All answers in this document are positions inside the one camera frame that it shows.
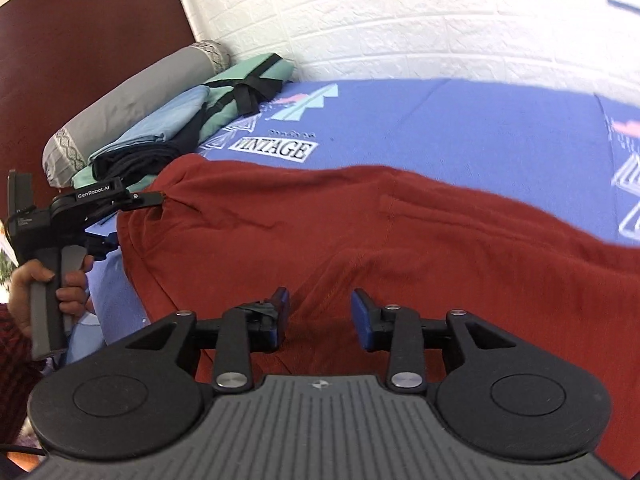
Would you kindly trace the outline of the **black folded garment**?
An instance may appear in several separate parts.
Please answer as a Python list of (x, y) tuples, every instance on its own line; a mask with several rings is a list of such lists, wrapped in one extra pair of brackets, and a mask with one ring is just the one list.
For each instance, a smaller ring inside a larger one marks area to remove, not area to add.
[(173, 160), (196, 149), (204, 117), (202, 106), (169, 141), (145, 142), (99, 155), (91, 164), (93, 179), (119, 178), (129, 188), (145, 177), (158, 176)]

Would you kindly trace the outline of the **grey bolster pillow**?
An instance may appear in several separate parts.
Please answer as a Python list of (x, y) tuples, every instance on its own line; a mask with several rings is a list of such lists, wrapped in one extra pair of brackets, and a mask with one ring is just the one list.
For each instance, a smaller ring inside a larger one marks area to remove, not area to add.
[(68, 188), (89, 156), (180, 93), (231, 66), (227, 47), (214, 40), (190, 44), (145, 68), (79, 112), (47, 140), (42, 169), (52, 188)]

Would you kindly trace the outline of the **red pants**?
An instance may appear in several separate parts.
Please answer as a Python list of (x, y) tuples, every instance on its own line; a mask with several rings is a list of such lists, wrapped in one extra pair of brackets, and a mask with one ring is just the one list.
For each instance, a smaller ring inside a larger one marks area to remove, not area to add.
[(350, 295), (424, 318), (460, 308), (589, 370), (613, 415), (601, 457), (639, 469), (639, 253), (523, 203), (383, 166), (332, 170), (176, 159), (158, 207), (124, 212), (124, 267), (146, 313), (218, 318), (291, 295), (279, 351), (257, 375), (381, 373), (360, 347)]

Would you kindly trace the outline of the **light blue folded cloth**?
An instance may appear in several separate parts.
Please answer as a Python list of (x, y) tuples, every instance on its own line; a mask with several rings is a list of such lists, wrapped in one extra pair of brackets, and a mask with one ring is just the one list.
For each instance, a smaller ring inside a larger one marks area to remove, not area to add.
[(206, 103), (208, 88), (201, 84), (161, 106), (141, 119), (115, 141), (104, 145), (89, 156), (95, 162), (99, 156), (134, 146), (163, 143), (173, 139)]

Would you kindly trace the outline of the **blue printed bed sheet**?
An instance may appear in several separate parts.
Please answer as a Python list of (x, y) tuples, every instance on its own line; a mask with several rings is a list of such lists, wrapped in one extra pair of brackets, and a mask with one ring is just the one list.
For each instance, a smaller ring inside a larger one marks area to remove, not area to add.
[[(457, 79), (306, 82), (186, 155), (409, 171), (526, 204), (639, 252), (638, 134), (635, 107), (594, 94)], [(158, 321), (129, 281), (120, 243), (94, 265), (88, 286), (108, 344)]]

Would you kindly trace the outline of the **brown wooden headboard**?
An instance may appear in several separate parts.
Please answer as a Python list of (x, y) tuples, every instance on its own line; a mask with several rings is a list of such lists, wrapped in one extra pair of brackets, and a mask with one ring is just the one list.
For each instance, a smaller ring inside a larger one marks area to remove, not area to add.
[(1, 8), (1, 172), (32, 174), (58, 128), (130, 76), (192, 44), (180, 0), (11, 0)]

